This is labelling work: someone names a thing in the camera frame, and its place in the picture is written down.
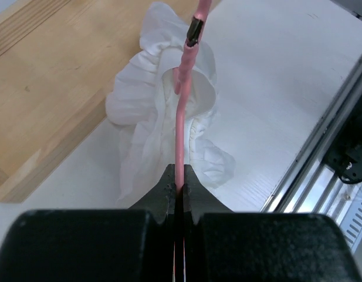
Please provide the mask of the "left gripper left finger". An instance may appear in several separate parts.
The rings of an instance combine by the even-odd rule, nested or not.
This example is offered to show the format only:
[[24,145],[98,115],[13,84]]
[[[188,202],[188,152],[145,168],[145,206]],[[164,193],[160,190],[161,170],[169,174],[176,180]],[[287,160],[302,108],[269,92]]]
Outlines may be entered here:
[[174,281],[174,166],[128,209],[22,213],[0,247],[0,281]]

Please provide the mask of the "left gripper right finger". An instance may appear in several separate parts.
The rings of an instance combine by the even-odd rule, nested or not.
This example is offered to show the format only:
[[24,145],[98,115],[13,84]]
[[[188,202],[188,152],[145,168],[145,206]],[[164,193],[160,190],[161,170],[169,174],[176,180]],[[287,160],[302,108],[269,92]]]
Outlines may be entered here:
[[317,213],[238,213],[184,167],[187,281],[361,281],[342,231]]

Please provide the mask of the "white skirt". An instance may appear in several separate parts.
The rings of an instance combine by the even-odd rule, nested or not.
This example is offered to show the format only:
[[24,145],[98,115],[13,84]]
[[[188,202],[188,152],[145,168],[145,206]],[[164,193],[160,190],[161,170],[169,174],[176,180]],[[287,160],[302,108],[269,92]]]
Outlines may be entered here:
[[[120,202],[135,202],[175,162],[179,97],[172,71],[180,65],[186,32],[186,23],[170,6],[152,3],[140,32],[141,50],[116,75],[106,98],[107,118],[119,127]],[[185,113],[184,161],[209,189],[233,178],[236,165],[230,154],[204,136],[216,115],[216,82],[214,53],[202,42]]]

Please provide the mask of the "pink wire hanger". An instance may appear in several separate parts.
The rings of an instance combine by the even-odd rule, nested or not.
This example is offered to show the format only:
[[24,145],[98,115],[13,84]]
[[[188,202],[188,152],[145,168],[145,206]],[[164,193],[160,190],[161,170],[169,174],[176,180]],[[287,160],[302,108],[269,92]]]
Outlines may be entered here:
[[184,231],[183,231],[183,186],[184,186],[184,127],[185,109],[192,86],[192,69],[195,65],[206,24],[211,1],[199,1],[187,31],[179,67],[173,69],[174,92],[179,96],[175,120],[175,235],[174,235],[174,280],[184,281]]

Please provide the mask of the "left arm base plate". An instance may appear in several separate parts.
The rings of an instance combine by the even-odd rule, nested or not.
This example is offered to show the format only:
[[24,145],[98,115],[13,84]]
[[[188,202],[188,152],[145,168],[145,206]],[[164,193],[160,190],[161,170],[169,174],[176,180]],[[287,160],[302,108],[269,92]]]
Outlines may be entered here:
[[323,161],[344,184],[362,183],[362,99],[333,140]]

